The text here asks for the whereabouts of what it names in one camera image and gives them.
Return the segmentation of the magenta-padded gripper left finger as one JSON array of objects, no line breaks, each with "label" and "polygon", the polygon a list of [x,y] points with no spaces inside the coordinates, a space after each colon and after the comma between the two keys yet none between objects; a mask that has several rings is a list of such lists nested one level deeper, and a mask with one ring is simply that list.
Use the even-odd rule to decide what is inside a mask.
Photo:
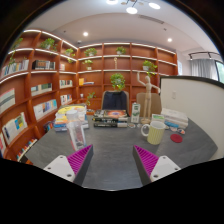
[{"label": "magenta-padded gripper left finger", "polygon": [[93,146],[89,145],[69,156],[59,155],[44,170],[81,186],[92,156]]}]

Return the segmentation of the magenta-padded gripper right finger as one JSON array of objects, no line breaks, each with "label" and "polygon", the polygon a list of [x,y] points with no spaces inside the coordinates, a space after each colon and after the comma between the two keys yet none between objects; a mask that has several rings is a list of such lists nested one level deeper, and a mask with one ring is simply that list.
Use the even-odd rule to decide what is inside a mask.
[{"label": "magenta-padded gripper right finger", "polygon": [[133,157],[143,185],[157,181],[180,170],[180,167],[167,156],[158,157],[137,145],[133,146]]}]

